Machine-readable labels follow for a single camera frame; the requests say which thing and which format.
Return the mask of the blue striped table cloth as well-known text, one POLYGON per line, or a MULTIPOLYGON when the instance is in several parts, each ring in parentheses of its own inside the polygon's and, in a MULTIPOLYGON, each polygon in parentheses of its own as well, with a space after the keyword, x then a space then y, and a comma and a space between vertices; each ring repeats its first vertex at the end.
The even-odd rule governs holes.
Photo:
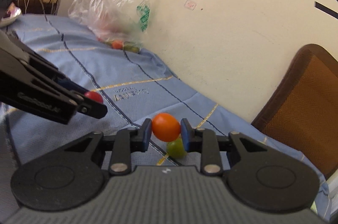
POLYGON ((24 15, 1 30, 88 91, 107 114, 57 123, 1 102, 2 223, 328 223, 323 174, 305 158, 184 84, 156 56, 108 48, 75 21, 24 15), (169 113, 227 136, 224 173, 200 173, 200 153, 174 159, 152 132, 132 172, 110 175, 104 136, 169 113))

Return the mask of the clear plastic bag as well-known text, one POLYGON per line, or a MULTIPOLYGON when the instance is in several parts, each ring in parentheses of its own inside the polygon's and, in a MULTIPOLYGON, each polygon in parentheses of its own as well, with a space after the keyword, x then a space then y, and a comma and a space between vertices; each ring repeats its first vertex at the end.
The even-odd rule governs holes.
POLYGON ((139 53, 148 32, 151 0, 74 0, 69 18, 113 49, 139 53))

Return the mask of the red tomato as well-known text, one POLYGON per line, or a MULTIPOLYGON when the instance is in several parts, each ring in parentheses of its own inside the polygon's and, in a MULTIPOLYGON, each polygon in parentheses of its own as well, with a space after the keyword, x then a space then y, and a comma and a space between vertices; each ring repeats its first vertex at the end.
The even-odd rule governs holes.
POLYGON ((104 103, 102 96, 98 92, 88 91, 84 93, 84 96, 98 103, 104 103))

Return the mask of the orange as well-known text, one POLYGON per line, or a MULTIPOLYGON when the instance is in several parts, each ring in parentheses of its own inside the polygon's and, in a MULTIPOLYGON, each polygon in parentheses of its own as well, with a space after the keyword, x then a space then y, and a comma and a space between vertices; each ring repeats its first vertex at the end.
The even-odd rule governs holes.
POLYGON ((180 135, 180 124, 169 113, 159 113, 152 119, 152 132, 160 141, 172 142, 180 135))

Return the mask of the brown woven chair mat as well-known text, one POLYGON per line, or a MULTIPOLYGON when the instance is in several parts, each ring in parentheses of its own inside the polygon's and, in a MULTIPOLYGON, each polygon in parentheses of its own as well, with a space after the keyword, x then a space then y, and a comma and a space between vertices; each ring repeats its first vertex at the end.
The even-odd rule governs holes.
POLYGON ((252 125, 329 179, 337 170, 337 60, 317 44, 300 48, 252 125))

